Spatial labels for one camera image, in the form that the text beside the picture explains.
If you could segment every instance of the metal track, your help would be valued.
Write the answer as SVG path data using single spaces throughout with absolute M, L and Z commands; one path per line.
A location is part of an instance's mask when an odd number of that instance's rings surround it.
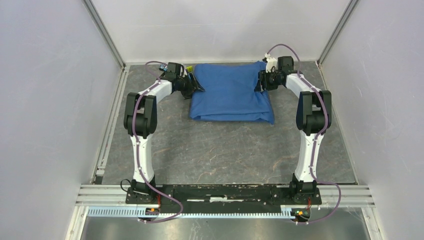
M 75 206 L 66 232 L 65 240 L 79 240 L 83 234 L 84 223 L 86 222 L 88 206 Z
M 371 240 L 384 240 L 385 237 L 377 221 L 376 208 L 362 208 L 363 219 Z
M 103 141 L 101 142 L 100 151 L 97 155 L 97 165 L 93 172 L 92 183 L 101 184 L 105 174 L 106 163 L 108 161 L 109 150 L 111 149 L 112 138 L 115 133 L 115 126 L 118 120 L 118 114 L 121 107 L 121 101 L 124 96 L 124 89 L 127 83 L 128 71 L 130 67 L 125 67 L 119 78 L 118 85 L 114 94 L 112 107 L 109 118 L 107 120 L 106 130 L 104 132 Z
M 160 213 L 157 215 L 148 213 L 147 207 L 143 206 L 91 206 L 87 217 L 118 217 L 118 218 L 166 218 L 173 213 Z M 289 207 L 282 207 L 279 213 L 182 213 L 177 218 L 183 219 L 294 219 Z
M 339 191 L 335 186 L 318 186 L 321 193 L 322 205 L 312 205 L 313 208 L 334 207 L 339 198 Z M 341 185 L 341 202 L 339 208 L 374 208 L 374 200 L 368 186 L 363 185 Z M 157 208 L 157 204 L 126 204 L 126 192 L 119 185 L 82 185 L 76 206 L 97 207 L 147 207 Z M 282 208 L 299 208 L 301 205 L 282 205 Z

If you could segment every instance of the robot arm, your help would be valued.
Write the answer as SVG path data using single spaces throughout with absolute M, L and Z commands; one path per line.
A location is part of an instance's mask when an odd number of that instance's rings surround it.
M 157 107 L 157 103 L 159 103 L 162 99 L 164 99 L 166 96 L 172 93 L 172 83 L 167 80 L 161 80 L 160 82 L 157 80 L 148 89 L 137 93 L 134 97 L 134 100 L 131 101 L 131 103 L 134 103 L 134 106 L 133 107 L 129 106 L 128 109 L 133 110 L 135 108 L 135 102 L 138 99 L 137 96 L 141 96 L 145 91 L 148 91 L 148 93 L 144 95 L 145 99 L 141 103 L 143 106 L 140 108 L 140 110 L 143 111 L 143 114 L 140 117 L 145 119 L 144 121 L 142 121 L 144 122 L 145 126 L 141 127 L 142 132 L 140 133 L 137 132 L 137 135 L 140 134 L 138 135 L 139 144 L 137 144 L 136 137 L 132 134 L 132 128 L 131 128 L 132 122 L 131 123 L 129 122 L 130 127 L 128 127 L 128 129 L 131 131 L 130 138 L 132 141 L 132 147 L 133 147 L 133 153 L 134 153 L 133 179 L 138 183 L 145 182 L 142 176 L 140 175 L 140 171 L 139 171 L 140 167 L 143 171 L 145 178 L 149 181 L 149 183 L 153 180 L 155 176 L 153 172 L 153 167 L 152 167 L 152 137 L 154 135 L 153 133 L 156 130 L 156 126 L 158 122 L 156 107 Z M 137 162 L 137 155 L 136 155 L 137 148 L 138 148 L 140 162 Z
M 325 118 L 321 103 L 312 88 L 315 88 L 319 92 L 325 104 L 328 116 L 327 128 L 330 127 L 332 119 L 331 93 L 328 90 L 320 90 L 307 81 L 304 82 L 301 79 L 305 79 L 303 74 L 300 73 L 298 75 L 298 71 L 294 70 L 294 61 L 291 56 L 282 56 L 277 60 L 269 54 L 265 54 L 264 61 L 267 62 L 266 68 L 259 73 L 259 82 L 262 89 L 270 91 L 283 85 L 285 88 L 291 90 L 299 99 L 296 125 L 300 130 L 300 152 L 292 182 L 295 182 L 297 186 L 312 185 L 311 189 L 316 188 L 316 181 L 314 181 L 310 171 L 311 159 L 313 156 L 314 164 L 312 171 L 316 176 L 318 152 L 325 132 L 319 136 L 317 134 L 323 129 Z M 316 147 L 313 152 L 314 142 L 316 142 Z
M 145 184 L 145 179 L 152 186 L 155 185 L 151 151 L 153 133 L 158 125 L 157 103 L 175 91 L 180 91 L 185 99 L 190 99 L 195 91 L 204 91 L 194 75 L 184 70 L 183 65 L 170 62 L 167 67 L 167 71 L 161 75 L 161 80 L 156 80 L 146 90 L 129 93 L 126 99 L 123 125 L 130 135 L 134 154 L 131 191 L 138 194 L 151 194 L 150 188 Z M 141 98 L 141 102 L 134 116 L 134 109 L 139 98 Z M 133 120 L 135 121 L 136 136 L 133 133 Z

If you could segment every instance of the metal bar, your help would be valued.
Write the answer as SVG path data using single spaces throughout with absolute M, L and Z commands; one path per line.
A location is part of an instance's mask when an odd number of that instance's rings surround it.
M 319 187 L 322 205 L 313 205 L 314 208 L 334 207 L 339 199 L 339 191 L 335 186 L 320 185 Z M 340 208 L 374 208 L 374 200 L 370 189 L 364 185 L 341 185 Z M 133 206 L 126 204 L 127 193 L 119 185 L 82 185 L 76 206 Z M 157 207 L 156 204 L 139 204 L 141 207 Z M 299 208 L 301 205 L 284 205 L 285 208 Z
M 349 17 L 351 16 L 352 12 L 354 11 L 355 7 L 357 6 L 357 3 L 359 0 L 350 0 L 347 4 L 346 9 L 343 12 L 343 15 L 341 16 L 340 20 L 337 23 L 337 26 L 335 27 L 334 31 L 332 32 L 330 39 L 328 40 L 327 44 L 324 47 L 324 50 L 322 51 L 321 55 L 319 56 L 318 60 L 316 61 L 319 65 L 323 64 L 324 60 L 328 56 L 331 48 L 333 47 L 334 43 L 336 42 L 337 38 L 340 35 L 340 32 L 345 27 L 346 22 L 348 21 Z
M 121 100 L 123 98 L 125 85 L 127 83 L 128 71 L 129 67 L 125 67 L 124 71 L 122 71 L 121 77 L 119 78 L 119 83 L 115 91 L 109 118 L 107 120 L 103 141 L 100 146 L 100 151 L 97 155 L 97 165 L 93 172 L 93 178 L 91 181 L 92 183 L 96 177 L 103 176 L 105 173 L 106 162 L 108 161 L 109 150 L 111 148 L 112 138 L 114 136 L 115 126 L 118 119 L 118 113 L 121 107 Z
M 72 213 L 72 218 L 66 232 L 65 240 L 80 240 L 83 234 L 84 224 L 86 222 L 88 206 L 75 206 Z
M 363 207 L 363 218 L 365 219 L 366 228 L 371 240 L 383 240 L 384 237 L 376 221 L 375 208 Z
M 111 36 L 108 33 L 108 30 L 106 30 L 105 24 L 103 23 L 102 19 L 99 16 L 99 13 L 96 10 L 96 7 L 94 6 L 93 2 L 91 0 L 82 0 L 85 7 L 87 8 L 88 12 L 91 15 L 91 18 L 93 19 L 95 25 L 98 28 L 98 31 L 103 36 L 103 39 L 106 41 L 107 45 L 109 46 L 110 51 L 113 54 L 113 57 L 115 58 L 116 62 L 120 65 L 121 68 L 125 67 L 125 62 L 122 59 L 120 53 L 118 52 L 117 47 L 114 44 L 114 41 L 112 41 Z

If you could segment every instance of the aluminum frame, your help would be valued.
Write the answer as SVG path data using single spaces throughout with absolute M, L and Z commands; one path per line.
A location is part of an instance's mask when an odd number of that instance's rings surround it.
M 102 19 L 100 18 L 99 13 L 96 10 L 96 7 L 94 6 L 92 0 L 82 0 L 85 7 L 87 8 L 88 12 L 90 13 L 91 18 L 93 19 L 98 31 L 100 32 L 103 39 L 106 41 L 107 46 L 109 47 L 110 51 L 113 54 L 113 57 L 115 58 L 116 62 L 120 65 L 120 67 L 123 69 L 126 64 L 123 58 L 121 57 L 117 47 L 114 44 L 114 41 L 112 40 L 111 36 L 109 35 L 108 30 L 105 27 L 105 24 L 103 23 Z
M 343 15 L 341 15 L 340 20 L 338 21 L 327 44 L 325 45 L 324 50 L 322 51 L 321 55 L 316 61 L 319 65 L 323 64 L 330 50 L 333 48 L 334 43 L 336 42 L 337 38 L 339 38 L 340 32 L 345 27 L 347 21 L 349 20 L 349 17 L 351 16 L 352 12 L 355 10 L 355 7 L 357 6 L 358 2 L 359 0 L 350 0 L 349 3 L 347 4 L 347 7 L 344 10 Z
M 312 205 L 312 208 L 333 208 L 339 197 L 339 192 L 335 186 L 332 185 L 319 185 L 321 193 L 322 204 Z M 361 208 L 364 221 L 368 230 L 371 240 L 383 240 L 384 236 L 378 225 L 378 218 L 375 209 L 373 197 L 370 189 L 366 185 L 340 185 L 341 188 L 341 202 L 339 208 Z M 126 193 L 122 191 L 119 185 L 82 185 L 78 197 L 76 199 L 75 208 L 72 214 L 72 219 L 66 234 L 66 240 L 79 240 L 81 239 L 82 232 L 85 226 L 85 221 L 89 214 L 90 209 L 101 209 L 107 207 L 108 212 L 102 214 L 102 217 L 122 217 L 116 216 L 113 210 L 133 211 L 134 209 L 156 208 L 157 204 L 126 204 Z M 281 211 L 286 211 L 290 208 L 303 208 L 305 205 L 281 205 Z M 181 218 L 198 218 L 198 214 L 186 214 Z M 230 218 L 231 216 L 216 216 L 212 214 L 203 214 L 201 218 Z M 238 218 L 281 218 L 281 216 L 256 216 L 254 214 Z
M 117 125 L 118 113 L 121 108 L 121 101 L 124 96 L 129 70 L 130 66 L 126 66 L 119 78 L 109 118 L 107 120 L 106 129 L 104 131 L 103 140 L 101 141 L 100 150 L 97 154 L 97 164 L 95 165 L 92 173 L 91 183 L 95 183 L 96 180 L 99 179 L 101 180 L 105 174 L 106 163 L 108 162 L 109 151 L 111 149 L 112 138 L 114 137 L 115 127 Z

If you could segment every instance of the blue cloth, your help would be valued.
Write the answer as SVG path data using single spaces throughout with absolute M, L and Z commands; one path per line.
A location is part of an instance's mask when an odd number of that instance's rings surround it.
M 191 99 L 190 117 L 199 121 L 253 121 L 274 124 L 267 91 L 254 91 L 265 62 L 241 66 L 198 64 L 194 75 L 204 92 Z

